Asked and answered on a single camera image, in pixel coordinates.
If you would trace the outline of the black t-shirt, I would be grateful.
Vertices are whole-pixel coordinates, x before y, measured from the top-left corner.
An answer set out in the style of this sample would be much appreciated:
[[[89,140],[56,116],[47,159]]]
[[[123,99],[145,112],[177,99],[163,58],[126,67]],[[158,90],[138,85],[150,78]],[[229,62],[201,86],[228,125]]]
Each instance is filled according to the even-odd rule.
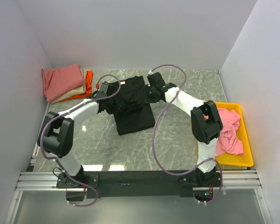
[[[109,83],[112,98],[99,102],[99,109],[113,115],[118,135],[125,135],[154,127],[151,105],[146,102],[146,85],[142,76]]]

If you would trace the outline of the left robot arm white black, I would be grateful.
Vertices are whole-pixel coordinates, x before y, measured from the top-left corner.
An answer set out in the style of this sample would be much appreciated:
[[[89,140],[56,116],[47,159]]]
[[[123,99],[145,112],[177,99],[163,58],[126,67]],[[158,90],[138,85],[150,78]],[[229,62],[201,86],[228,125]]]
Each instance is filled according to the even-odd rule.
[[[74,188],[85,183],[84,168],[76,160],[72,150],[74,129],[81,127],[84,120],[102,111],[102,104],[113,98],[121,89],[109,83],[102,83],[96,95],[89,96],[76,106],[59,113],[48,112],[38,137],[38,146],[47,160],[54,160],[67,176],[67,182]]]

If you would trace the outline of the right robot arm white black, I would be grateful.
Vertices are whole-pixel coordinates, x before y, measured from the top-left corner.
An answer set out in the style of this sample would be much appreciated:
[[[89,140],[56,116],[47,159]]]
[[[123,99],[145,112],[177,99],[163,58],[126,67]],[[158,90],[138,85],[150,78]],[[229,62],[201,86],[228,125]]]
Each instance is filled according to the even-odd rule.
[[[148,75],[149,90],[148,96],[156,102],[162,100],[167,103],[165,108],[159,114],[152,136],[152,152],[159,168],[168,175],[187,176],[194,175],[197,184],[206,186],[211,181],[219,178],[216,166],[218,161],[216,157],[216,145],[220,132],[223,129],[223,123],[216,103],[212,100],[199,100],[177,87],[173,83],[165,83],[159,72]],[[155,135],[159,120],[164,115],[169,106],[174,105],[191,119],[191,130],[193,136],[198,141],[198,160],[197,164],[190,170],[183,173],[174,173],[166,170],[159,162],[155,152]]]

